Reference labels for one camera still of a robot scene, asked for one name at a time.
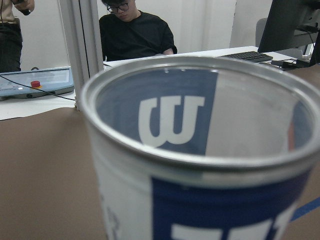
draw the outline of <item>can rim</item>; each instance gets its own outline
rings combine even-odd
[[[311,110],[314,117],[314,133],[311,139],[297,150],[278,153],[266,156],[250,156],[250,157],[224,157],[224,156],[201,156],[187,153],[174,152],[144,145],[133,140],[122,133],[112,129],[100,119],[96,109],[96,98],[99,92],[109,83],[132,74],[137,71],[150,69],[151,67],[209,67],[223,68],[224,70],[238,71],[250,74],[267,81],[276,83],[292,93],[299,95]],[[185,167],[200,168],[219,168],[233,170],[253,170],[261,168],[274,168],[283,165],[294,164],[305,160],[320,152],[320,89],[317,89],[303,79],[274,69],[269,66],[256,65],[247,61],[230,59],[225,57],[204,57],[204,56],[160,56],[148,59],[135,59],[131,62],[115,66],[109,70],[102,71],[93,76],[83,87],[81,91],[80,109],[83,111],[85,118],[95,128],[101,131],[108,139],[114,143],[125,147],[127,150],[138,155],[143,155],[151,161],[160,161],[166,164],[180,165]]]

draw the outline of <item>keyboard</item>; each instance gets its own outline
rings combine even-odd
[[[256,51],[245,51],[245,52],[233,53],[233,54],[223,55],[221,57],[241,59],[241,60],[246,60],[254,63],[270,61],[273,59],[272,56],[266,55],[264,53],[256,52]]]

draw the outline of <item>blue line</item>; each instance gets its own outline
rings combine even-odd
[[[314,210],[318,207],[320,207],[320,197],[316,198],[315,200],[313,200],[313,201],[307,203],[306,205],[303,205],[303,206],[299,207],[297,210],[295,210],[290,222],[293,222],[294,220],[302,217],[303,215],[310,213],[312,210]]]

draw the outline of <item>person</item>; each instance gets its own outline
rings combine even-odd
[[[177,53],[174,36],[160,17],[137,9],[136,0],[101,0],[112,14],[99,20],[103,60]]]
[[[22,35],[13,5],[21,12],[28,10],[25,15],[35,9],[34,0],[0,0],[0,73],[21,71]]]

